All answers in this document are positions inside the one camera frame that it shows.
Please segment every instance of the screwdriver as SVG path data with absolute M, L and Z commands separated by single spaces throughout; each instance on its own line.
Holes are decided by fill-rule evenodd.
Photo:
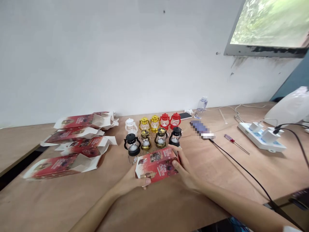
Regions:
M 234 143 L 236 146 L 238 146 L 240 149 L 242 149 L 244 152 L 246 152 L 248 155 L 250 155 L 249 152 L 247 152 L 245 149 L 243 149 L 238 143 L 235 142 L 234 139 L 232 139 L 232 137 L 230 137 L 229 135 L 225 134 L 224 137 L 226 139 L 228 139 L 229 141 L 231 141 L 231 143 Z

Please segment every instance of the wooden table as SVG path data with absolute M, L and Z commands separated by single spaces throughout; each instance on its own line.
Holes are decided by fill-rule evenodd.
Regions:
M 54 124 L 4 128 L 0 130 L 0 176 L 40 146 L 56 131 Z
M 252 106 L 263 106 L 263 103 Z M 272 106 L 239 107 L 241 118 L 259 121 Z M 283 153 L 258 149 L 238 128 L 231 108 L 204 114 L 202 122 L 216 133 L 216 143 L 226 149 L 265 187 L 273 199 L 309 186 L 309 171 L 294 135 L 285 132 L 280 142 L 287 146 Z M 142 117 L 130 116 L 135 122 Z M 1 231 L 68 231 L 108 189 L 129 170 L 127 152 L 123 148 L 126 131 L 121 117 L 119 126 L 107 131 L 115 135 L 118 145 L 111 145 L 98 169 L 50 180 L 22 179 L 24 172 L 0 192 Z M 212 143 L 202 140 L 183 120 L 181 146 L 198 176 L 222 188 L 236 192 L 260 204 L 268 202 L 258 184 L 234 161 Z M 306 151 L 309 134 L 300 127 L 290 127 L 300 136 Z M 226 140 L 232 136 L 250 156 Z M 35 162 L 59 156 L 49 148 Z M 149 186 L 137 188 L 118 199 L 104 218 L 98 231 L 192 231 L 228 217 L 228 213 L 204 196 L 184 188 L 179 175 Z

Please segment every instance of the box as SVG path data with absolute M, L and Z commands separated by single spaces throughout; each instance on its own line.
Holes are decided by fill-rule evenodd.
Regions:
M 175 175 L 178 171 L 172 165 L 173 160 L 179 162 L 178 156 L 170 147 L 140 156 L 137 159 L 136 175 L 138 178 L 150 178 L 151 183 Z
M 110 125 L 110 116 L 103 118 L 97 114 L 85 114 L 79 116 L 71 116 L 60 118 L 54 125 L 56 129 L 76 129 L 84 127 L 92 127 L 95 129 Z
M 103 130 L 103 131 L 106 131 L 110 128 L 113 128 L 113 127 L 119 125 L 119 122 L 118 122 L 119 119 L 114 119 L 115 112 L 113 112 L 113 111 L 94 112 L 94 114 L 97 114 L 97 115 L 99 115 L 103 118 L 106 118 L 106 120 L 110 121 L 109 125 L 105 125 L 101 128 L 101 130 Z
M 61 144 L 55 150 L 62 150 L 61 155 L 81 153 L 87 157 L 102 155 L 108 148 L 109 144 L 117 145 L 114 136 L 102 136 L 89 140 L 76 140 L 74 142 Z
M 98 167 L 101 156 L 88 158 L 82 154 L 42 159 L 33 165 L 23 176 L 25 179 L 51 179 L 81 172 L 91 171 Z
M 58 130 L 53 135 L 48 136 L 40 143 L 41 146 L 53 146 L 73 142 L 78 139 L 92 139 L 93 137 L 103 136 L 104 131 L 97 130 L 91 127 L 77 128 L 72 130 Z

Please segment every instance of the hand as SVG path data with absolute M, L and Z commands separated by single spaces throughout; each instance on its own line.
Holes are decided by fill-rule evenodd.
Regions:
M 149 185 L 151 183 L 150 178 L 137 179 L 135 177 L 136 164 L 137 163 L 135 163 L 127 174 L 112 188 L 120 196 L 127 194 L 136 187 Z
M 194 174 L 187 157 L 184 155 L 183 150 L 180 147 L 176 147 L 174 145 L 169 144 L 168 146 L 172 148 L 176 153 L 178 153 L 182 166 L 176 160 L 174 160 L 172 164 L 176 168 L 176 170 L 179 172 L 179 174 L 181 175 L 181 178 L 183 182 L 185 183 L 185 185 L 191 190 L 199 191 L 200 180 Z

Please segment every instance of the finger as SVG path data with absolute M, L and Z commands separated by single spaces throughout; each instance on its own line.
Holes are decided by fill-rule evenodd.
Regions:
M 180 157 L 180 161 L 184 165 L 184 167 L 186 168 L 186 166 L 189 165 L 189 161 L 188 161 L 187 157 L 185 156 L 183 150 L 180 147 L 176 147 L 174 145 L 169 144 L 168 146 L 171 147 L 174 151 L 178 152 L 178 155 Z
M 180 173 L 181 176 L 188 173 L 177 161 L 173 160 L 172 165 L 176 168 L 176 170 Z
M 151 184 L 150 178 L 135 179 L 134 181 L 136 186 L 145 186 Z
M 137 165 L 137 162 L 135 162 L 135 164 L 133 164 L 132 167 L 130 168 L 130 170 L 128 171 L 128 173 L 130 173 L 130 176 L 135 177 L 136 165 Z

